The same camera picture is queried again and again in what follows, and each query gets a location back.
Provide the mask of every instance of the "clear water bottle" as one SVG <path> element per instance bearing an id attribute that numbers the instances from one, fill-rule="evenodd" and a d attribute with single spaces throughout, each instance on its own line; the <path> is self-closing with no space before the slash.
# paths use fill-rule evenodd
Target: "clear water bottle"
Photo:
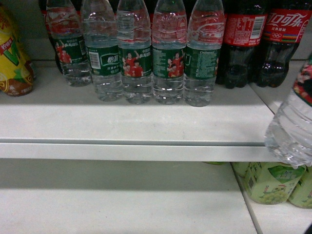
<path id="1" fill-rule="evenodd" d="M 187 18 L 182 0 L 158 0 L 152 26 L 154 98 L 174 104 L 182 98 Z"/>
<path id="2" fill-rule="evenodd" d="M 265 145 L 281 162 L 311 166 L 312 54 L 270 123 Z"/>
<path id="3" fill-rule="evenodd" d="M 72 2 L 48 0 L 47 22 L 67 83 L 75 87 L 90 84 L 82 27 Z"/>
<path id="4" fill-rule="evenodd" d="M 215 88 L 225 28 L 221 0 L 197 0 L 187 34 L 184 100 L 191 106 L 209 104 Z"/>
<path id="5" fill-rule="evenodd" d="M 117 23 L 108 0 L 84 0 L 81 8 L 83 37 L 97 97 L 122 97 L 118 60 Z"/>
<path id="6" fill-rule="evenodd" d="M 151 23 L 143 0 L 120 0 L 117 39 L 123 93 L 133 104 L 148 102 L 152 91 Z"/>

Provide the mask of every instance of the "cola bottle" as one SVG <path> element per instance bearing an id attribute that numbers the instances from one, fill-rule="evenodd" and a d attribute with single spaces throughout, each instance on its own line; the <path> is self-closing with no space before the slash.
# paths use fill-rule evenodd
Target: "cola bottle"
<path id="1" fill-rule="evenodd" d="M 269 11 L 269 0 L 238 0 L 228 7 L 216 83 L 226 88 L 248 83 L 248 66 Z"/>
<path id="2" fill-rule="evenodd" d="M 253 59 L 249 80 L 260 87 L 278 87 L 297 50 L 311 17 L 311 0 L 275 0 L 261 43 Z"/>

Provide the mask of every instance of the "shelf surface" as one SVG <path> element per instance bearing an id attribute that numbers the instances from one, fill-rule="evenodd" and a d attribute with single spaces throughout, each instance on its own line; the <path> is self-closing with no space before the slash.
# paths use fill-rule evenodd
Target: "shelf surface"
<path id="1" fill-rule="evenodd" d="M 298 208 L 289 202 L 263 205 L 252 201 L 237 176 L 242 194 L 258 234 L 303 234 L 312 224 L 312 209 Z"/>
<path id="2" fill-rule="evenodd" d="M 256 151 L 253 160 L 271 158 L 263 136 L 273 114 L 250 86 L 217 85 L 202 108 L 153 99 L 133 105 L 102 102 L 92 85 L 70 87 L 56 68 L 44 67 L 32 93 L 1 93 L 0 108 L 0 157 L 250 161 Z"/>
<path id="3" fill-rule="evenodd" d="M 0 159 L 0 177 L 1 234 L 256 234 L 229 163 Z"/>

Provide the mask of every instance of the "water bottle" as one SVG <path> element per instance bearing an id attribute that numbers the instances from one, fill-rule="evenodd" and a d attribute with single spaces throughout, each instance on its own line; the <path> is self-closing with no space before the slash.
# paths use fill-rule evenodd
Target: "water bottle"
<path id="1" fill-rule="evenodd" d="M 265 145 L 281 162 L 311 166 L 312 53 L 268 126 Z"/>
<path id="2" fill-rule="evenodd" d="M 254 55 L 250 81 L 259 87 L 278 87 L 286 78 L 311 17 L 310 0 L 275 0 L 261 43 Z"/>
<path id="3" fill-rule="evenodd" d="M 117 39 L 123 93 L 133 104 L 148 102 L 152 92 L 151 23 L 143 0 L 120 0 Z"/>
<path id="4" fill-rule="evenodd" d="M 174 104 L 182 98 L 187 18 L 182 0 L 158 0 L 153 19 L 154 98 Z"/>
<path id="5" fill-rule="evenodd" d="M 197 0 L 187 34 L 184 100 L 191 106 L 209 104 L 225 26 L 221 0 Z"/>
<path id="6" fill-rule="evenodd" d="M 72 2 L 48 0 L 47 22 L 67 83 L 74 87 L 90 84 L 82 27 Z"/>
<path id="7" fill-rule="evenodd" d="M 216 83 L 244 87 L 248 71 L 269 11 L 268 0 L 238 0 L 230 3 L 221 48 Z"/>
<path id="8" fill-rule="evenodd" d="M 86 44 L 93 85 L 102 101 L 122 97 L 118 59 L 117 23 L 108 0 L 84 0 L 81 8 L 83 37 Z"/>

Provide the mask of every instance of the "yellow bottle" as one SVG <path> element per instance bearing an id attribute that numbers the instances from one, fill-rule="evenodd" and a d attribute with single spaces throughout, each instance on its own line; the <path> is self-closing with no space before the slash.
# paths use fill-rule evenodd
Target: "yellow bottle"
<path id="1" fill-rule="evenodd" d="M 0 89 L 16 97 L 33 90 L 33 76 L 25 66 L 26 59 L 14 34 L 11 22 L 0 7 Z"/>

